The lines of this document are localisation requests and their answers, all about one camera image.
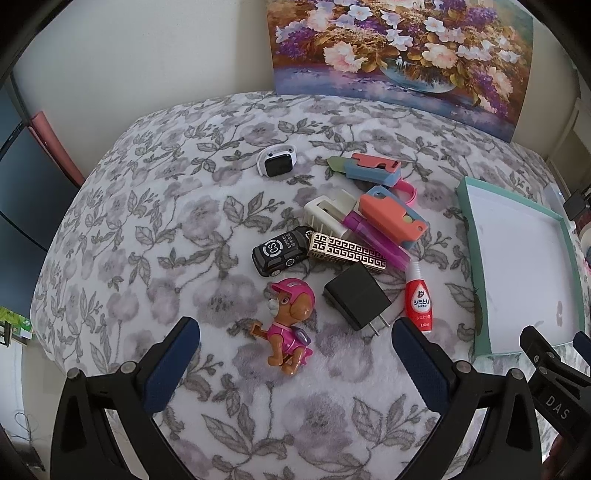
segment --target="flower painting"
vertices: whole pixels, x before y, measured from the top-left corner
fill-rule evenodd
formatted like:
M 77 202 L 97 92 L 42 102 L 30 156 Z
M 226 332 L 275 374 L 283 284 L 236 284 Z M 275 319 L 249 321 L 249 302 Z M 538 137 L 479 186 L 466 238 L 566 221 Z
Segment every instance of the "flower painting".
M 382 100 L 513 136 L 533 20 L 511 0 L 275 0 L 268 23 L 280 95 Z

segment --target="toy figure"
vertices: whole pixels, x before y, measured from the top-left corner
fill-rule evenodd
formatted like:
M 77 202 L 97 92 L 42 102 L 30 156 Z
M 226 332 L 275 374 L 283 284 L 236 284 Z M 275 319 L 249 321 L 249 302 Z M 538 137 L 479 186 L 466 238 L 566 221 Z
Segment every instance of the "toy figure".
M 282 366 L 283 373 L 294 375 L 313 351 L 307 347 L 311 340 L 305 331 L 293 325 L 310 318 L 316 299 L 310 286 L 297 278 L 286 278 L 271 284 L 271 288 L 279 294 L 269 300 L 274 321 L 268 330 L 262 330 L 262 323 L 255 322 L 251 334 L 271 344 L 273 355 L 267 360 L 269 365 Z

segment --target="gold patterned case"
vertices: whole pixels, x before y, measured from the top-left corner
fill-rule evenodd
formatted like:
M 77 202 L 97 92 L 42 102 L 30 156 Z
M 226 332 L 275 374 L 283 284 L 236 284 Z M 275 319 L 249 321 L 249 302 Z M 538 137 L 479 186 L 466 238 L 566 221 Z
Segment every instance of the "gold patterned case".
M 379 252 L 325 233 L 312 234 L 308 256 L 336 263 L 361 262 L 374 272 L 386 270 L 386 259 Z

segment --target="toy car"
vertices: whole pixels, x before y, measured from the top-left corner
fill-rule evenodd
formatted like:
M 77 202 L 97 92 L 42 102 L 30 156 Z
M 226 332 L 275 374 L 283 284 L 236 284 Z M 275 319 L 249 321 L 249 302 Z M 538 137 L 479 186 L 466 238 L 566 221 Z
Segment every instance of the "toy car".
M 263 277 L 274 277 L 308 256 L 308 244 L 315 230 L 299 226 L 252 249 L 252 261 Z

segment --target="power adapter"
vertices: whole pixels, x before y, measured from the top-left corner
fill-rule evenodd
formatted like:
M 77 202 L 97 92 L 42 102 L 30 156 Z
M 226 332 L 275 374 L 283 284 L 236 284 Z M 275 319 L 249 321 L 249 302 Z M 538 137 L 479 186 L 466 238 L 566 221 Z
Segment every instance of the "power adapter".
M 392 302 L 361 262 L 349 267 L 324 286 L 323 295 L 356 332 L 366 325 L 379 335 L 371 321 L 379 317 L 386 327 L 382 313 Z

